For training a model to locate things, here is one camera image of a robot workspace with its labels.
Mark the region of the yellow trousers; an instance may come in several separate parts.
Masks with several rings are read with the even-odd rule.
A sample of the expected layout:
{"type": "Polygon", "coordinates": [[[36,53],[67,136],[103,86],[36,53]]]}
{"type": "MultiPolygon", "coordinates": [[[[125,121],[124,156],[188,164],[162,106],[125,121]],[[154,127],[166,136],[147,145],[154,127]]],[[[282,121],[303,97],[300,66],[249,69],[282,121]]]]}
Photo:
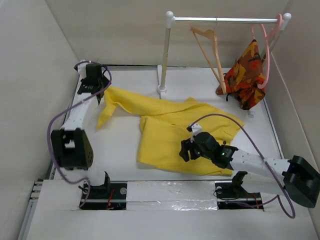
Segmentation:
{"type": "Polygon", "coordinates": [[[187,127],[197,119],[213,113],[200,121],[205,132],[219,144],[230,144],[244,123],[208,103],[200,103],[189,97],[183,102],[140,95],[111,86],[104,92],[105,108],[99,115],[100,129],[113,115],[117,107],[127,113],[140,116],[142,134],[137,162],[160,170],[194,175],[231,176],[232,170],[222,169],[200,157],[185,162],[179,155],[181,141],[190,137],[187,127]]]}

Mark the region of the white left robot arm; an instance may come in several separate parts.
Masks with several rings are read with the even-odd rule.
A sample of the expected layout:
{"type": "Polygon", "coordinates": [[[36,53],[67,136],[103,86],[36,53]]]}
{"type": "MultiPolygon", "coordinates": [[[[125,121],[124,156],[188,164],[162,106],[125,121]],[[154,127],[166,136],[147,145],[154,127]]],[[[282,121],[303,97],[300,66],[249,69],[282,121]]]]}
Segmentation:
{"type": "Polygon", "coordinates": [[[73,68],[79,74],[74,103],[49,122],[47,146],[53,165],[65,182],[89,185],[87,176],[71,180],[62,169],[87,171],[92,166],[94,153],[84,125],[111,85],[112,74],[107,65],[92,60],[82,60],[73,68]]]}

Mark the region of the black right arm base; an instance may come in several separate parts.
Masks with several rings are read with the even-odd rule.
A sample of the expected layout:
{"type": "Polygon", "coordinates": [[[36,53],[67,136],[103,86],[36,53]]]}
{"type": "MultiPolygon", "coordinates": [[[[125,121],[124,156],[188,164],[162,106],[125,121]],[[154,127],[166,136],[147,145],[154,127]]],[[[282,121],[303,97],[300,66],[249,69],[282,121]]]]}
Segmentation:
{"type": "Polygon", "coordinates": [[[243,210],[254,209],[263,210],[262,197],[259,192],[247,193],[241,187],[233,187],[231,182],[216,182],[213,195],[217,198],[217,208],[219,210],[243,210]]]}

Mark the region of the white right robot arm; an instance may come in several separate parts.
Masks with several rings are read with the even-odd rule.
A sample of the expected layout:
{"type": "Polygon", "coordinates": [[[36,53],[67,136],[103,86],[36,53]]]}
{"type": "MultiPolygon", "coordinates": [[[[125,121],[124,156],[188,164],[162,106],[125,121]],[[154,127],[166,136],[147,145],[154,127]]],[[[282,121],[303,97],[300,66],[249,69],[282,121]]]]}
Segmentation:
{"type": "Polygon", "coordinates": [[[255,192],[288,195],[303,207],[316,206],[320,174],[301,156],[262,159],[235,146],[220,145],[208,132],[182,140],[179,156],[185,162],[203,157],[221,169],[235,171],[231,191],[237,197],[255,192]]]}

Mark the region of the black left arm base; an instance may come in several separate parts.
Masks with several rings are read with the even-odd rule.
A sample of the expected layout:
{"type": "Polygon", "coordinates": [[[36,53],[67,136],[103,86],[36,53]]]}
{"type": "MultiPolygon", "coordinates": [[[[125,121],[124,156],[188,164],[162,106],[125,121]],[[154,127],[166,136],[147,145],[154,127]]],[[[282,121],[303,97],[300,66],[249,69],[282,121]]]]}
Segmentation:
{"type": "Polygon", "coordinates": [[[87,201],[80,207],[81,210],[119,211],[127,208],[127,182],[112,181],[108,192],[91,189],[87,201]]]}

